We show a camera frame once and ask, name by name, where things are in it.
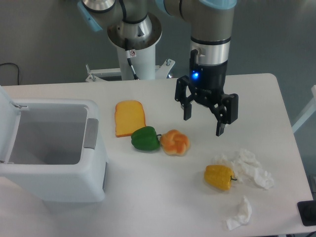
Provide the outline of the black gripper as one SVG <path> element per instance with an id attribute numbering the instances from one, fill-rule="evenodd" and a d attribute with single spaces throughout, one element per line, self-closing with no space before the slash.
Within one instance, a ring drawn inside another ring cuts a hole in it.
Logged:
<path id="1" fill-rule="evenodd" d="M 180 102 L 184 120 L 192 116 L 191 102 L 208 107 L 217 119 L 216 136 L 224 133 L 227 124 L 232 124 L 238 118 L 238 95 L 224 94 L 224 83 L 228 62 L 218 65 L 198 64 L 198 50 L 190 52 L 189 77 L 177 79 L 175 100 Z M 187 87 L 191 92 L 186 96 Z"/>

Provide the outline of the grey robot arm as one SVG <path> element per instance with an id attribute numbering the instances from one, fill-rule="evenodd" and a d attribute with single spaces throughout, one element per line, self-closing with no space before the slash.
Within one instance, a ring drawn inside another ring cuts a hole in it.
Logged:
<path id="1" fill-rule="evenodd" d="M 215 115 L 220 136 L 238 118 L 238 96 L 224 92 L 236 1 L 158 0 L 156 4 L 191 26 L 189 74 L 177 80 L 175 90 L 184 120 L 191 117 L 195 101 Z M 117 48 L 123 80 L 155 78 L 155 46 L 162 28 L 146 0 L 81 0 L 78 7 L 94 31 L 107 31 Z"/>

